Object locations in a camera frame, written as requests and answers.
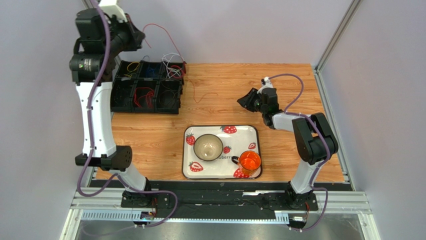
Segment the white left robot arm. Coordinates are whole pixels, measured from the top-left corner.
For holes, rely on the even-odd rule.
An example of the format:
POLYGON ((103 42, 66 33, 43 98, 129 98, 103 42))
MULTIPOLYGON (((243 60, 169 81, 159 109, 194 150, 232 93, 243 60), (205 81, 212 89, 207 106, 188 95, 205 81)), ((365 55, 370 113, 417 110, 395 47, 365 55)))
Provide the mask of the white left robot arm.
POLYGON ((139 50, 145 34, 118 6, 80 11, 75 19, 80 34, 69 62, 82 109, 84 144, 75 163, 112 173, 129 192, 147 191, 148 179, 132 163, 128 145, 116 145, 112 132, 111 95, 115 57, 139 50))

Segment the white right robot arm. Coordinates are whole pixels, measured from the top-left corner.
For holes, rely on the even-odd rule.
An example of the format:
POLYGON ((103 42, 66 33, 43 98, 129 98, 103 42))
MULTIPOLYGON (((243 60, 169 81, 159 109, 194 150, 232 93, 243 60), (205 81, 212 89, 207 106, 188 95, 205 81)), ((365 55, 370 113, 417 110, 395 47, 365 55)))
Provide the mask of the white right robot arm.
POLYGON ((322 166, 338 152, 338 141, 324 113, 310 115, 280 109, 276 88, 252 88, 237 103, 250 112, 259 112, 264 124, 273 130, 294 134, 300 163, 291 179, 289 192, 311 192, 322 166))

